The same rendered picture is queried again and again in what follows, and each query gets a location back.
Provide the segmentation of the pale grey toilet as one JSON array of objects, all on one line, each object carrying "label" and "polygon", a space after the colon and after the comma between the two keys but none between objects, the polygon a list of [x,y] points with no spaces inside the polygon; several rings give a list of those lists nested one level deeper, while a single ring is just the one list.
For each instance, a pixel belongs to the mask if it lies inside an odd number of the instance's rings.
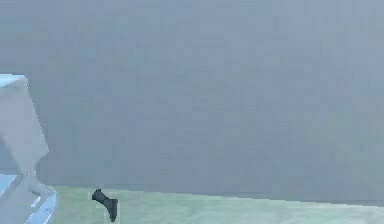
[{"label": "pale grey toilet", "polygon": [[36,172],[48,152],[27,78],[0,74],[0,224],[52,224],[57,192]]}]

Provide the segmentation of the black sock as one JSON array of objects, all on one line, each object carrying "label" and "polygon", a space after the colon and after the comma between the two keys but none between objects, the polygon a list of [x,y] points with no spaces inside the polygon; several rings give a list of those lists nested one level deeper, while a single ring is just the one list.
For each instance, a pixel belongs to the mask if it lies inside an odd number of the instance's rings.
[{"label": "black sock", "polygon": [[91,199],[102,204],[109,213],[109,218],[111,222],[114,222],[117,218],[118,212],[118,200],[109,198],[106,196],[100,189],[94,191],[91,196]]}]

